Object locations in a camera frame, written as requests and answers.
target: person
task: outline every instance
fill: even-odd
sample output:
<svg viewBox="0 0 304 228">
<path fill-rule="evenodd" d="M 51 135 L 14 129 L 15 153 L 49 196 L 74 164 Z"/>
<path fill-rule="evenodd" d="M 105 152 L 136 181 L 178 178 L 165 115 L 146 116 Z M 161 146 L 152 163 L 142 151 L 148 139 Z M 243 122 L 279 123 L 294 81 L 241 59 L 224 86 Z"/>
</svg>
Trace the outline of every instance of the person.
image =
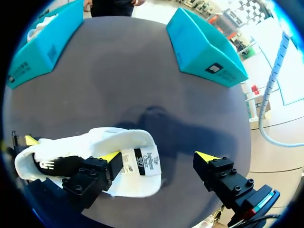
<svg viewBox="0 0 304 228">
<path fill-rule="evenodd" d="M 91 8 L 92 17 L 132 16 L 134 6 L 141 6 L 146 0 L 85 0 L 84 11 Z"/>
</svg>

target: box label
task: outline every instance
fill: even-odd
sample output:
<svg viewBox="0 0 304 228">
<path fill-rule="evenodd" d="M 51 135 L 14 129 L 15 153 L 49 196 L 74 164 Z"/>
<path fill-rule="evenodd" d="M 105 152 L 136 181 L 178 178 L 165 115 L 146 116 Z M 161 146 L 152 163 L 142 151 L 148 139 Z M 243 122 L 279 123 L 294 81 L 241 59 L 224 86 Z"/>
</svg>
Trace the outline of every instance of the box label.
<svg viewBox="0 0 304 228">
<path fill-rule="evenodd" d="M 221 69 L 223 69 L 223 67 L 220 64 L 214 63 L 211 66 L 209 66 L 205 71 L 207 71 L 211 74 L 215 74 L 218 71 L 220 71 Z"/>
</svg>

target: black pants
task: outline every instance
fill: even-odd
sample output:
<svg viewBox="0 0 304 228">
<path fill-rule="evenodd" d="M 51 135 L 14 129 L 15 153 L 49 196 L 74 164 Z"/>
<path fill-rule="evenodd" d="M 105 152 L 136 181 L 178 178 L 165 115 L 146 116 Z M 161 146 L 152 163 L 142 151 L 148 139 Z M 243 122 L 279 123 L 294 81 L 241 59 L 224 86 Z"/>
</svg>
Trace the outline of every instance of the black pants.
<svg viewBox="0 0 304 228">
<path fill-rule="evenodd" d="M 92 17 L 128 16 L 133 12 L 131 0 L 93 0 Z"/>
</svg>

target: white floor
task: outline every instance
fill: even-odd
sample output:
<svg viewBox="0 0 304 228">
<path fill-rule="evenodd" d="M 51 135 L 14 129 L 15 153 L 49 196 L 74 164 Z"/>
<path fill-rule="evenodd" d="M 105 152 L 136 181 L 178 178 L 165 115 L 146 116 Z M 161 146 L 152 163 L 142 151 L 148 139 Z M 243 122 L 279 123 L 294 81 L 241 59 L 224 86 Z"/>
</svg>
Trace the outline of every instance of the white floor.
<svg viewBox="0 0 304 228">
<path fill-rule="evenodd" d="M 180 5 L 174 0 L 148 0 L 145 4 L 134 8 L 133 17 L 153 20 L 167 24 L 175 10 Z M 258 59 L 248 69 L 253 75 L 253 81 L 259 86 L 265 86 L 269 69 L 263 69 L 263 60 Z M 271 112 L 267 122 L 266 132 L 275 140 L 285 143 L 304 142 L 304 102 L 300 101 L 289 106 L 283 106 L 279 92 L 270 98 Z M 258 130 L 251 131 L 252 154 L 248 177 L 255 180 L 256 188 L 264 184 L 281 192 L 281 197 L 269 213 L 280 213 L 291 200 L 301 178 L 304 167 L 303 148 L 281 148 L 266 142 Z M 227 224 L 232 212 L 225 210 L 220 222 Z"/>
</svg>

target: white cloth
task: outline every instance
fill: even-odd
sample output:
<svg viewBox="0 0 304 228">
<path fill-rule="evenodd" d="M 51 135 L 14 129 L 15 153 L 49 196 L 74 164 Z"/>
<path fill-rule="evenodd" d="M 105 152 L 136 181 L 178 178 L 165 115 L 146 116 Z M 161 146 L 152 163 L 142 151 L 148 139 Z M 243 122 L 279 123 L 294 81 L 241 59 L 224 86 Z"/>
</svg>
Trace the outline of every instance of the white cloth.
<svg viewBox="0 0 304 228">
<path fill-rule="evenodd" d="M 151 150 L 152 154 L 159 160 L 154 140 L 146 131 L 113 127 L 94 128 L 81 136 L 58 140 L 40 139 L 38 145 L 30 146 L 17 155 L 15 168 L 22 179 L 32 181 L 41 179 L 44 181 L 48 177 L 62 187 L 62 177 L 44 175 L 36 168 L 32 157 L 33 153 L 37 162 L 48 162 L 58 157 L 79 156 L 87 159 L 89 156 L 99 157 L 121 151 L 123 158 L 131 155 L 134 169 L 131 173 L 119 173 L 107 193 L 112 196 L 148 197 L 160 189 L 160 164 L 157 175 L 140 175 L 133 154 L 133 149 L 137 148 Z"/>
<path fill-rule="evenodd" d="M 31 29 L 28 32 L 27 41 L 30 42 L 33 38 L 35 38 L 44 29 L 44 27 L 47 26 L 57 15 L 58 14 L 53 15 L 51 17 L 45 17 L 43 19 L 43 22 L 37 24 L 36 28 Z"/>
</svg>

